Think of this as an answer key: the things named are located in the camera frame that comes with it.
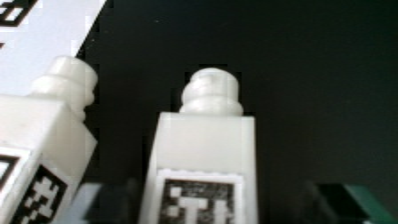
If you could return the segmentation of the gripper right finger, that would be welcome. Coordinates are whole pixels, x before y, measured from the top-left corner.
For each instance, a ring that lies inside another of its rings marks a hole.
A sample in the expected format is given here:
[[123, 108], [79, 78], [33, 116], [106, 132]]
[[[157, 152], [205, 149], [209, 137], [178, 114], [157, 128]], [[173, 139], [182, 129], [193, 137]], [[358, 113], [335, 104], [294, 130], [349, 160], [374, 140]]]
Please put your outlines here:
[[398, 218], [363, 185], [310, 182], [298, 223], [398, 224]]

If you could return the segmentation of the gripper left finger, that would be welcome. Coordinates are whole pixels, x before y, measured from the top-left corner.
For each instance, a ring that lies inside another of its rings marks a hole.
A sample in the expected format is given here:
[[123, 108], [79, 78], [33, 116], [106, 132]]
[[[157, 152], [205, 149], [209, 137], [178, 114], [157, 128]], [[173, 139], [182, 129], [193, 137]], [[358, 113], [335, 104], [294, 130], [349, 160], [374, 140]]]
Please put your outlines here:
[[139, 183], [88, 182], [56, 224], [138, 224]]

